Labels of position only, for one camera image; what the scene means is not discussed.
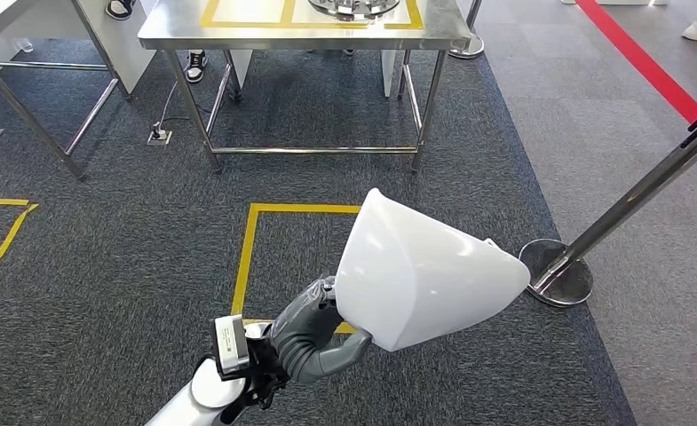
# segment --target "yellow tape square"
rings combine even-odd
[[[243,299],[246,296],[246,284],[249,280],[249,267],[254,251],[254,235],[257,232],[257,219],[262,212],[280,213],[348,213],[357,214],[361,206],[342,206],[336,204],[266,204],[254,202],[249,205],[249,216],[246,219],[246,231],[243,234],[241,262],[238,264],[238,275],[235,279],[231,315],[243,312]],[[244,324],[252,322],[273,321],[273,319],[245,319]],[[353,333],[353,327],[347,322],[338,326],[336,333]]]
[[[0,206],[26,207],[24,211],[22,211],[21,214],[19,214],[19,216],[16,217],[16,220],[13,221],[11,229],[8,230],[8,233],[5,235],[5,238],[3,239],[3,242],[0,245],[0,259],[3,258],[5,251],[11,245],[13,238],[16,236],[16,233],[19,231],[19,228],[21,228],[21,224],[24,222],[24,219],[27,217],[27,214],[30,211],[36,209],[37,205],[38,204],[29,204],[29,200],[12,200],[0,198]]]
[[[319,16],[314,22],[314,10],[306,0],[249,0],[250,3],[231,0],[209,0],[202,11],[202,28],[291,28],[291,29],[363,29],[368,22],[336,22],[329,16]],[[404,22],[384,24],[385,29],[422,29],[424,22],[417,0],[405,0],[401,13]]]

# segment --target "stanchion base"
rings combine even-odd
[[[471,34],[471,43],[468,45],[468,49],[450,49],[448,51],[448,55],[458,59],[474,59],[483,52],[484,40],[482,40],[478,35]]]
[[[567,246],[555,240],[534,240],[523,246],[519,259],[531,272],[528,292],[546,304],[568,308],[582,304],[591,295],[594,278],[589,266],[582,260],[571,264],[564,272],[554,277],[544,291],[534,289],[534,284],[544,275],[553,260],[560,257]]]

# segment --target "metal frame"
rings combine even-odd
[[[418,99],[416,98],[416,90],[414,88],[413,80],[411,79],[411,71],[408,64],[410,60],[410,51],[405,51],[403,58],[403,73],[401,73],[400,76],[400,93],[398,94],[398,98],[402,98],[402,92],[405,90],[404,88],[408,87],[408,97],[410,98],[411,110],[414,115],[414,124],[416,125],[416,133],[418,135],[415,145],[276,148],[214,147],[212,145],[210,135],[215,125],[215,120],[218,118],[218,112],[225,97],[225,91],[228,84],[233,86],[234,99],[236,101],[240,100],[242,96],[241,84],[239,83],[238,75],[236,74],[235,65],[233,63],[233,58],[231,57],[230,51],[223,51],[223,53],[226,56],[227,64],[225,70],[223,71],[223,77],[220,80],[218,93],[215,97],[215,103],[212,105],[210,119],[207,121],[206,125],[202,121],[202,116],[199,114],[199,110],[196,107],[194,94],[191,92],[188,82],[184,77],[183,67],[181,66],[180,59],[178,58],[176,51],[164,50],[164,52],[165,56],[170,62],[170,69],[176,76],[176,81],[178,82],[178,89],[180,90],[181,96],[184,99],[184,103],[186,104],[186,110],[188,111],[191,117],[192,124],[202,136],[202,147],[204,149],[204,152],[207,154],[207,158],[210,161],[212,169],[215,173],[220,173],[222,171],[222,166],[218,162],[217,155],[223,154],[413,154],[414,159],[411,163],[411,170],[414,172],[418,171],[424,153],[424,145],[426,143],[426,139],[429,136],[429,129],[432,127],[432,113],[434,111],[434,100],[437,96],[437,91],[440,87],[442,69],[444,68],[445,59],[448,55],[448,51],[439,51],[437,54],[437,62],[434,66],[432,84],[429,89],[429,95],[426,101],[424,116],[421,116],[419,112]]]
[[[458,59],[474,59],[484,53],[484,40],[476,35],[476,30],[473,29],[473,24],[476,22],[476,17],[479,15],[482,0],[472,0],[471,9],[466,16],[466,25],[471,31],[471,42],[465,49],[450,49],[449,54],[453,58]]]
[[[575,306],[589,298],[593,277],[583,257],[697,162],[697,120],[688,131],[691,132],[688,138],[675,146],[572,244],[535,240],[520,250],[519,258],[531,272],[527,289],[532,295],[558,308]]]
[[[87,20],[86,13],[84,12],[82,6],[78,3],[77,0],[71,0],[71,3],[74,6],[76,14],[79,16],[79,20],[81,20],[82,24],[84,25],[84,29],[86,29],[87,34],[89,34],[92,43],[94,44],[95,48],[97,48],[99,56],[105,62],[105,65],[71,64],[59,62],[0,62],[0,67],[65,69],[72,71],[107,71],[110,73],[111,76],[113,76],[113,78],[110,80],[110,83],[107,84],[107,87],[99,96],[97,103],[95,103],[95,105],[92,107],[82,124],[79,126],[79,129],[76,131],[75,135],[71,138],[68,147],[65,150],[60,147],[60,145],[58,144],[58,142],[55,141],[53,136],[47,130],[45,130],[42,124],[40,124],[37,121],[37,119],[32,115],[32,113],[29,112],[29,110],[23,104],[21,104],[21,102],[16,98],[16,95],[11,90],[11,88],[8,87],[8,85],[5,84],[5,82],[1,78],[0,94],[13,107],[13,109],[15,109],[16,112],[19,113],[21,118],[24,119],[24,121],[29,125],[29,127],[31,127],[35,131],[37,136],[39,136],[43,140],[43,142],[60,158],[60,160],[66,164],[66,167],[71,171],[71,173],[73,173],[74,176],[76,176],[76,178],[81,179],[83,178],[84,170],[81,166],[74,162],[74,160],[71,158],[71,154],[74,152],[79,142],[82,141],[84,134],[86,134],[87,130],[90,128],[95,117],[97,117],[99,110],[105,105],[107,98],[110,96],[111,93],[113,93],[113,90],[117,87],[126,100],[131,100],[131,94],[126,89],[125,84],[123,84],[121,77],[115,71],[115,67],[113,66],[112,61],[107,56],[105,46],[103,46],[102,42],[97,38],[97,35],[95,34],[89,21]]]

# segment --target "stainless steel table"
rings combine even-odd
[[[178,87],[202,136],[203,149],[216,172],[218,154],[413,154],[418,170],[432,124],[434,99],[450,49],[465,49],[471,40],[455,0],[402,0],[371,21],[343,22],[318,12],[308,0],[160,0],[139,31],[147,49],[165,51]],[[227,64],[205,125],[183,76],[176,49],[220,49]],[[226,87],[236,99],[241,85],[230,50],[366,49],[403,50],[399,98],[408,90],[418,138],[412,146],[330,146],[319,148],[215,147],[210,141]],[[421,116],[409,67],[410,51],[438,51],[432,84]]]
[[[24,12],[26,12],[35,3],[37,3],[37,1],[39,0],[0,0],[0,33],[9,25],[11,25],[16,19],[21,17],[24,14]],[[32,113],[30,113],[29,110],[23,104],[21,104],[21,102],[19,102],[11,88],[9,88],[8,85],[5,84],[1,78],[0,94],[3,95],[5,100],[8,101],[9,104],[11,104],[13,109],[15,109],[16,112],[19,113],[21,118],[23,118],[24,121],[27,122],[27,124],[35,131],[37,136],[39,136],[40,139],[66,164],[66,167],[68,167],[68,169],[77,178],[82,178],[82,167],[80,167],[78,164],[76,164],[76,162],[74,162],[73,159],[71,159],[71,154],[74,152],[76,145],[78,145],[79,142],[81,142],[84,134],[89,129],[91,123],[94,121],[94,118],[97,116],[99,110],[102,108],[103,105],[105,105],[107,97],[110,96],[115,87],[118,87],[118,89],[121,91],[121,93],[126,99],[129,99],[131,95],[126,90],[126,87],[123,85],[121,78],[115,72],[113,64],[111,63],[110,58],[107,56],[104,46],[95,35],[94,30],[92,29],[89,23],[89,20],[87,20],[83,7],[79,3],[79,0],[71,0],[71,3],[73,4],[76,10],[76,14],[79,16],[79,19],[82,21],[84,28],[89,34],[90,39],[97,48],[100,57],[105,62],[105,65],[21,61],[0,62],[0,67],[67,69],[79,71],[107,71],[111,74],[111,76],[113,76],[113,78],[110,80],[110,83],[107,84],[107,87],[99,96],[97,103],[87,114],[82,125],[79,126],[79,129],[76,131],[76,134],[71,138],[71,142],[68,144],[66,149],[60,147],[60,145],[55,141],[53,136],[47,130],[45,130],[44,127],[32,115]]]

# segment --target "black and white sneaker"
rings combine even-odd
[[[111,0],[105,8],[105,13],[114,20],[127,20],[134,11],[136,0]]]
[[[186,81],[198,83],[204,77],[204,68],[207,66],[207,54],[203,50],[188,51],[188,65],[186,65]]]

